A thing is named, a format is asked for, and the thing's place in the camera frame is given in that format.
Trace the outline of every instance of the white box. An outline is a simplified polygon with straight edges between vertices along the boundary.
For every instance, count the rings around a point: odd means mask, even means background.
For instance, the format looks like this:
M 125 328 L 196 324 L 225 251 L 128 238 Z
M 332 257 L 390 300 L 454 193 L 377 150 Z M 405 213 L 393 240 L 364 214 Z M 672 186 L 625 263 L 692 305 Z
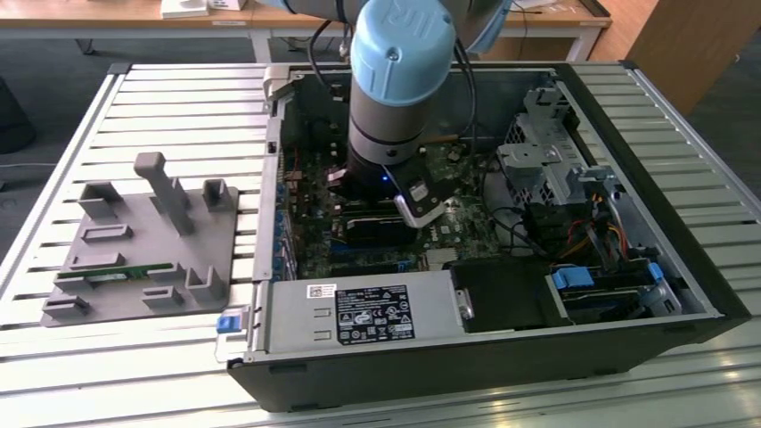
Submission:
M 247 0 L 208 0 L 212 9 L 225 9 L 227 11 L 239 11 L 243 9 Z
M 209 14 L 208 4 L 204 0 L 161 0 L 161 18 L 189 18 Z

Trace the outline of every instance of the barcode sticker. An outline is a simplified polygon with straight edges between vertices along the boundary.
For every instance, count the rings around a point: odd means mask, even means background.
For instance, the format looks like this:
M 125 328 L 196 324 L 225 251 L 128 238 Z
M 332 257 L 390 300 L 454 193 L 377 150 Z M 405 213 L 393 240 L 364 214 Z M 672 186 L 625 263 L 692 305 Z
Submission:
M 324 297 L 336 296 L 335 284 L 312 284 L 307 285 L 307 299 L 321 299 Z
M 212 25 L 221 25 L 227 27 L 243 27 L 247 25 L 245 21 L 213 21 Z

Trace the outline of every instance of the white table leg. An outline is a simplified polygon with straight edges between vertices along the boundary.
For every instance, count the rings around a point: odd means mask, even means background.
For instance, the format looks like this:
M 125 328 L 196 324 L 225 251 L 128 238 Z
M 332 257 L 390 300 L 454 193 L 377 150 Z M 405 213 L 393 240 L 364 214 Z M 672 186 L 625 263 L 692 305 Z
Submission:
M 586 61 L 590 57 L 592 47 L 594 47 L 594 42 L 597 42 L 597 37 L 600 36 L 600 27 L 586 27 L 581 30 L 581 34 L 573 41 L 573 46 L 568 51 L 566 61 Z
M 253 29 L 249 32 L 253 55 L 259 63 L 272 63 L 271 36 L 269 29 Z

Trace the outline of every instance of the green circuit board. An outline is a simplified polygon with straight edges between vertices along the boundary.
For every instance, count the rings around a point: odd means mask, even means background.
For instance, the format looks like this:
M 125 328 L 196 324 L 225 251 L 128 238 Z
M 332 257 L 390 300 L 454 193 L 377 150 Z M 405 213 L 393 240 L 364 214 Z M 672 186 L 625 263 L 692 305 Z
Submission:
M 301 162 L 297 173 L 287 175 L 287 180 L 292 178 L 288 186 L 299 279 L 426 271 L 436 268 L 425 256 L 430 250 L 448 249 L 457 259 L 500 254 L 500 242 L 476 191 L 478 174 L 468 158 L 453 154 L 457 150 L 452 143 L 425 145 L 432 176 L 457 182 L 456 194 L 445 202 L 445 214 L 416 231 L 412 243 L 361 250 L 352 249 L 335 234 L 341 218 L 333 214 L 333 207 L 347 201 L 327 188 L 325 171 L 335 166 L 333 158 L 316 153 L 309 162 Z

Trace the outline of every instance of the power supply label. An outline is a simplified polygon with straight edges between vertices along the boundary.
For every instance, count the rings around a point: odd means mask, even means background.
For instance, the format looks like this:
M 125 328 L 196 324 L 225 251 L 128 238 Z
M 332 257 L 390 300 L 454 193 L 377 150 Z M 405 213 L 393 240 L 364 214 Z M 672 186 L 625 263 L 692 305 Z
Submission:
M 406 285 L 336 290 L 336 324 L 341 345 L 414 339 Z

